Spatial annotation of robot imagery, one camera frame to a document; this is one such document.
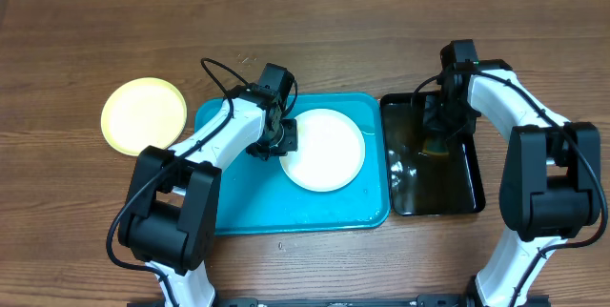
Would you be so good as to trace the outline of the green yellow sponge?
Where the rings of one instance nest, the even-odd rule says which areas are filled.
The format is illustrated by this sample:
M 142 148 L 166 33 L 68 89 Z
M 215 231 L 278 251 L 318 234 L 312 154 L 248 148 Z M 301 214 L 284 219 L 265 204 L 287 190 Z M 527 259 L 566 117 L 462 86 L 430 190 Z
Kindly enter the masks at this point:
M 429 156 L 447 156 L 449 149 L 442 136 L 427 136 L 423 143 L 421 153 Z

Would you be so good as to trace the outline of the white plate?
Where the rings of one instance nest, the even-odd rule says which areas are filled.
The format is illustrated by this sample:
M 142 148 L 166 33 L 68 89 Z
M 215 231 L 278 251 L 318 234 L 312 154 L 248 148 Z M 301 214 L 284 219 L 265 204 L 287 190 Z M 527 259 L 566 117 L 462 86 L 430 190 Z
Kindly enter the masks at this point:
M 295 117 L 297 150 L 280 158 L 284 173 L 299 187 L 327 193 L 347 186 L 363 167 L 366 145 L 347 115 L 313 109 Z

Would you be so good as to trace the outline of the yellow plate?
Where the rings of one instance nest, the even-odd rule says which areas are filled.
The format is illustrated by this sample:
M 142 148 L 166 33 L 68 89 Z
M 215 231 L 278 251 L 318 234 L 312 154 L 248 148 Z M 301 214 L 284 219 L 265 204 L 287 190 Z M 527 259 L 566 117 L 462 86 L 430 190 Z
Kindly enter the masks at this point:
M 188 116 L 185 98 L 177 87 L 156 77 L 129 81 L 106 101 L 100 126 L 116 151 L 139 155 L 146 147 L 166 149 L 182 134 Z

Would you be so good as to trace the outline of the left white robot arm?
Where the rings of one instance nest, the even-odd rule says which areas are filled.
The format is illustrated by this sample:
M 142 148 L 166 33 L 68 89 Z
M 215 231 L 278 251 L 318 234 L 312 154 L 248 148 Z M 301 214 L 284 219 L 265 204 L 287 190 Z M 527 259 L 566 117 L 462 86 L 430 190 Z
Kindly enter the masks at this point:
M 154 274 L 159 305 L 214 304 L 203 261 L 214 240 L 221 176 L 242 152 L 267 160 L 296 150 L 296 122 L 288 114 L 297 92 L 294 83 L 237 86 L 194 135 L 137 157 L 106 251 L 121 268 Z

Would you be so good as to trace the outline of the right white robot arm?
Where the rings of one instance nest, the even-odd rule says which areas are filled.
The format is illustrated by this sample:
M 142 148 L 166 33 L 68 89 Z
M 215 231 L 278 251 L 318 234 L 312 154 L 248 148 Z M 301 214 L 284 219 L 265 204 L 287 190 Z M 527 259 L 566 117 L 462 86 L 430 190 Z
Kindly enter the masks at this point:
M 508 144 L 499 187 L 505 228 L 465 301 L 525 306 L 554 252 L 588 247 L 607 228 L 600 133 L 548 110 L 502 60 L 446 61 L 434 79 L 440 92 L 425 102 L 424 154 L 447 154 L 450 137 L 472 133 L 482 115 Z

